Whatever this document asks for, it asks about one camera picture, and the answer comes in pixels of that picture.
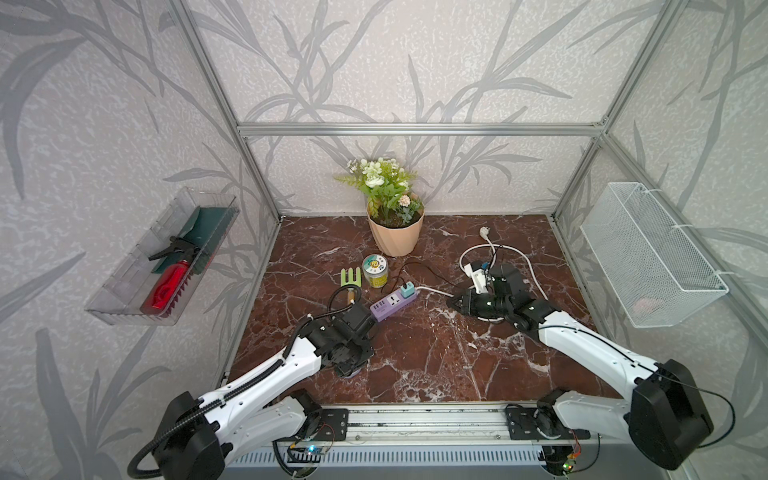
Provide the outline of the red handled pruning shears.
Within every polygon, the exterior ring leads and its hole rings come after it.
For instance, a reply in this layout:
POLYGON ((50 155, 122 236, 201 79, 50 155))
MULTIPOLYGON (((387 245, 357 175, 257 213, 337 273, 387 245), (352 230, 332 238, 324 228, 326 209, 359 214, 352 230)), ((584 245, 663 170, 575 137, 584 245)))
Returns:
POLYGON ((169 255, 179 254, 177 261, 162 271, 160 278, 143 302, 140 308, 143 314, 161 318, 170 315, 178 295, 187 283, 193 261, 199 252, 200 248, 194 243, 181 237, 171 236, 166 248, 148 257, 149 261, 156 261, 169 255))

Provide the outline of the round tin can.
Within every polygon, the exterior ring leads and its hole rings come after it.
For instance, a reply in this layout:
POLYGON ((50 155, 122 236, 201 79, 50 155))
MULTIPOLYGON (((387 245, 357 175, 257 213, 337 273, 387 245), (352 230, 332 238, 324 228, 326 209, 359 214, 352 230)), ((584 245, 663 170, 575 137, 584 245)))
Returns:
POLYGON ((367 256, 363 260, 362 271, 372 288, 382 288, 388 282, 389 264, 383 255, 371 254, 367 256))

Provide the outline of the green garden fork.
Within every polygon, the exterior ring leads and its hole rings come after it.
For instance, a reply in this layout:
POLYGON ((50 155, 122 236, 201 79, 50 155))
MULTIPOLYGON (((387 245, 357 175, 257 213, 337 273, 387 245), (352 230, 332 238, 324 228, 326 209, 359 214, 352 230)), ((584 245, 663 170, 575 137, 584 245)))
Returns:
POLYGON ((343 288, 351 288, 352 286, 362 286, 362 272, 359 267, 344 268, 340 272, 340 286, 343 288))

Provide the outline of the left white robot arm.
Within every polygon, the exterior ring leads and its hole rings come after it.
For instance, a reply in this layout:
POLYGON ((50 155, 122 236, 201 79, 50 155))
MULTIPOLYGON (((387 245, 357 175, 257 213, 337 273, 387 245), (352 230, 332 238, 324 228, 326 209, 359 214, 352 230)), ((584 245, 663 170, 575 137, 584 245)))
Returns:
POLYGON ((370 332, 377 322, 360 303, 305 315, 267 361, 198 398, 174 398, 154 438, 129 461, 128 476, 217 479, 240 456, 301 433, 321 408, 290 388, 327 368, 340 377, 359 371, 374 354, 370 332))

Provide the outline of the pink object in basket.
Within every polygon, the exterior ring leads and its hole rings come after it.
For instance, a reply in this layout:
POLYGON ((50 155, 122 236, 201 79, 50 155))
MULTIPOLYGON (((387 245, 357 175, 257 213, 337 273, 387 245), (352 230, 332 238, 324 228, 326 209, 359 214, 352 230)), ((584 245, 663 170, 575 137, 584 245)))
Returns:
POLYGON ((652 315, 664 305, 664 301, 654 298, 640 298, 632 305, 633 314, 636 317, 652 315))

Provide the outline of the purple power strip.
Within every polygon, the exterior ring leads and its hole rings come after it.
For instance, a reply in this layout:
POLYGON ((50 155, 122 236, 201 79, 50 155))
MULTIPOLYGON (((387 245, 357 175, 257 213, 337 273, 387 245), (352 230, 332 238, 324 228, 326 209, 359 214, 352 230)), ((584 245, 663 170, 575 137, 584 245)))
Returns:
POLYGON ((417 296, 416 291, 412 297, 404 299, 399 292, 399 288, 397 288, 392 293, 372 304, 370 311, 377 322, 382 322, 410 305, 417 296))

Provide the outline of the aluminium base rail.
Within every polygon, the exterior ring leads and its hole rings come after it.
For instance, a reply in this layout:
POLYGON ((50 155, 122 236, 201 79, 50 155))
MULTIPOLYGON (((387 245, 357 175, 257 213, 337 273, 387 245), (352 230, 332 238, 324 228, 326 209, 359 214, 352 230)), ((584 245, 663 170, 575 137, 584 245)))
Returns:
POLYGON ((384 405, 332 408, 288 397, 246 412, 241 402, 203 413, 222 444, 250 452, 273 441, 359 442, 570 442, 605 435, 637 448, 672 441, 672 414, 641 404, 570 392, 553 404, 384 405))

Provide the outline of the green artificial flowering plant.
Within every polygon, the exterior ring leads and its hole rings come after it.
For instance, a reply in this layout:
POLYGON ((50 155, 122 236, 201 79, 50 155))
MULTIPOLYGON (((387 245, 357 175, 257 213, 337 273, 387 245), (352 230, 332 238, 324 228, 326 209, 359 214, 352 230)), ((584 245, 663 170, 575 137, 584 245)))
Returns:
POLYGON ((378 225, 406 228, 424 215, 424 204, 412 188, 416 175, 396 159, 350 160, 347 172, 334 179, 364 195, 366 212, 378 225))

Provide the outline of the beige flower pot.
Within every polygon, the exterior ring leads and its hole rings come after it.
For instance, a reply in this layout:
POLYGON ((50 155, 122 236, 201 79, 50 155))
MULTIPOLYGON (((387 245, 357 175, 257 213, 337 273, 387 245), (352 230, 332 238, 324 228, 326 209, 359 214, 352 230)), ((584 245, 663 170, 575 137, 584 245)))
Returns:
POLYGON ((415 249, 425 216, 419 196, 404 194, 389 203, 369 198, 366 207, 374 241, 382 253, 404 257, 415 249))

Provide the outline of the clear plastic wall tray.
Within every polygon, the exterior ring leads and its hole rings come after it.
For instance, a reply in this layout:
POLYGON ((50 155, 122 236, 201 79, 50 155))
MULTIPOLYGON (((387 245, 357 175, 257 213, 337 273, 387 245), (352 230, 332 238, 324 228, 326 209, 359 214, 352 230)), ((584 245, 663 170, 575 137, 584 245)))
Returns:
POLYGON ((175 325, 239 213, 233 194, 181 188, 85 311, 111 326, 175 325))

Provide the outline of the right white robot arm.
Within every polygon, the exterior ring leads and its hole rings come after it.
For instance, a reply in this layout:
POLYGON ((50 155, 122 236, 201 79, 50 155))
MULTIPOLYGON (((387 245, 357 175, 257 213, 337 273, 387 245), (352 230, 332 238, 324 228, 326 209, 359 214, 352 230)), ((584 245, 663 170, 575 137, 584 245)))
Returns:
POLYGON ((675 470, 713 433, 714 425, 689 369, 659 363, 584 327, 544 298, 535 298, 520 271, 471 262, 473 284, 447 304, 477 319, 503 321, 554 349, 606 382, 615 398, 555 389, 537 402, 532 420, 538 433, 558 438, 588 431, 632 443, 656 466, 675 470))

